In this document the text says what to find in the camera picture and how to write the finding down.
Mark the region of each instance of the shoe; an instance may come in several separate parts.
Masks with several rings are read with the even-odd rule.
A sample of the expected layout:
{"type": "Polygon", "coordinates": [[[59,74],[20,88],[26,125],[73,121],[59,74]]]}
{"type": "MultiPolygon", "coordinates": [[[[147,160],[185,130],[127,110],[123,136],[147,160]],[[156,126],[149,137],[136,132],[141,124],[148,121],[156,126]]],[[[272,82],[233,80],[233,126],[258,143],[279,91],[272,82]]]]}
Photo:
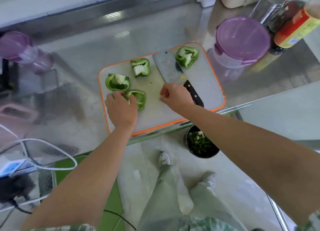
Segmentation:
{"type": "Polygon", "coordinates": [[[159,165],[170,165],[170,158],[166,152],[161,152],[159,155],[159,165]]]}
{"type": "Polygon", "coordinates": [[[217,174],[215,172],[208,172],[202,177],[202,182],[208,183],[211,188],[214,188],[217,183],[217,174]]]}

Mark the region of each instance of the person's left hand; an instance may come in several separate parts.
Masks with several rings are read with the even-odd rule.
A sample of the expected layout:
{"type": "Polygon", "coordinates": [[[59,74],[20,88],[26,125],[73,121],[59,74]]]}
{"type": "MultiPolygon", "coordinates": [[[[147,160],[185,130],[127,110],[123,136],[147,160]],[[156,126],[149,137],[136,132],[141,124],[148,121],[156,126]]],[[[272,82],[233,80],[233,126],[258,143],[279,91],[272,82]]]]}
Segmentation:
{"type": "Polygon", "coordinates": [[[109,118],[115,127],[134,128],[138,120],[137,100],[130,95],[130,104],[123,97],[125,92],[114,91],[106,96],[109,118]]]}

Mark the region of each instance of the pants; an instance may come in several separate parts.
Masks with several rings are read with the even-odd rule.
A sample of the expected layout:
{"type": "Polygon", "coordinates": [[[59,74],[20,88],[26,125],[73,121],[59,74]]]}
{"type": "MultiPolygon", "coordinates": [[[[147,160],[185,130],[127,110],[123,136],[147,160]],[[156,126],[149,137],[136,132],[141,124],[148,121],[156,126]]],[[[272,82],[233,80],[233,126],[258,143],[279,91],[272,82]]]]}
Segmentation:
{"type": "Polygon", "coordinates": [[[190,217],[215,217],[233,226],[238,231],[247,231],[230,207],[217,198],[213,189],[205,182],[198,183],[190,190],[193,209],[184,216],[178,202],[177,185],[180,174],[172,165],[162,165],[152,193],[139,222],[138,231],[178,230],[178,222],[190,217]]]}

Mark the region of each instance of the halved bell pepper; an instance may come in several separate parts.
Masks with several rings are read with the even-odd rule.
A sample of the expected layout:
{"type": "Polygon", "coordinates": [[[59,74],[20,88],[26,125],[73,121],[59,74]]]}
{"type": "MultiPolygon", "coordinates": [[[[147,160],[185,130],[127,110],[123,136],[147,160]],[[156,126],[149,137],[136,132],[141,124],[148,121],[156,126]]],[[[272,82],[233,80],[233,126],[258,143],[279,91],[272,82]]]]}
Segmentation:
{"type": "Polygon", "coordinates": [[[106,87],[112,91],[127,91],[130,87],[130,81],[127,76],[109,73],[106,78],[106,87]]]}
{"type": "Polygon", "coordinates": [[[150,73],[149,68],[149,60],[146,58],[140,58],[134,61],[130,61],[131,68],[133,70],[134,76],[137,78],[138,76],[148,76],[150,73]]]}
{"type": "Polygon", "coordinates": [[[134,95],[134,97],[136,97],[138,110],[143,110],[144,104],[146,103],[146,98],[147,98],[146,93],[140,90],[128,91],[124,97],[126,98],[129,104],[130,104],[130,99],[129,99],[130,95],[134,95]]]}
{"type": "Polygon", "coordinates": [[[192,47],[180,47],[176,53],[176,61],[185,68],[189,68],[199,56],[199,50],[192,47]]]}

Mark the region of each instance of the knife handle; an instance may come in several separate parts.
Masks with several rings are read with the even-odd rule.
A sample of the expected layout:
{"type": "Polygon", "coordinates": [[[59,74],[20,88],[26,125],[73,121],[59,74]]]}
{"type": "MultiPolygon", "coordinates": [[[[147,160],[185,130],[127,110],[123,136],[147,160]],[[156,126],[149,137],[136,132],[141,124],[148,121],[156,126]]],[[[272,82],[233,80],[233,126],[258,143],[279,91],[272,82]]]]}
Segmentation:
{"type": "Polygon", "coordinates": [[[195,104],[204,108],[205,106],[202,100],[200,99],[199,95],[197,94],[197,92],[195,91],[195,89],[193,88],[189,80],[187,80],[183,86],[189,91],[195,104]]]}

